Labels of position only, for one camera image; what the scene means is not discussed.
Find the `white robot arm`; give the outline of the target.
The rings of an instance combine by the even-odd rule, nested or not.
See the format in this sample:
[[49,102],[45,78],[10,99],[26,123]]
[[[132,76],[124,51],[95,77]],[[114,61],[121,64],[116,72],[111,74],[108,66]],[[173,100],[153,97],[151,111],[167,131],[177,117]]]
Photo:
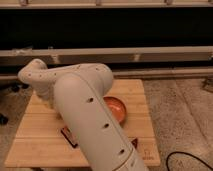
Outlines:
[[149,171],[104,102],[113,84],[108,66],[83,63],[48,68],[34,59],[18,78],[32,86],[38,97],[53,102],[93,171]]

